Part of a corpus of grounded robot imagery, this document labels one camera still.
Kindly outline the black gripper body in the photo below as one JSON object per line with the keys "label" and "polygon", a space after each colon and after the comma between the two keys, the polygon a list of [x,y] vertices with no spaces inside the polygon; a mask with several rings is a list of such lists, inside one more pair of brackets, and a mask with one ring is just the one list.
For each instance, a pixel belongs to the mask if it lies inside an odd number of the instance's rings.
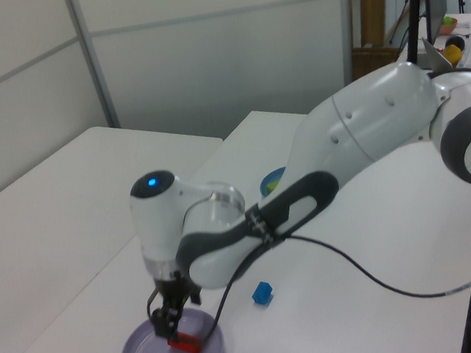
{"label": "black gripper body", "polygon": [[201,288],[181,272],[171,273],[170,280],[157,280],[157,284],[162,296],[162,309],[181,310],[187,300],[201,305]]}

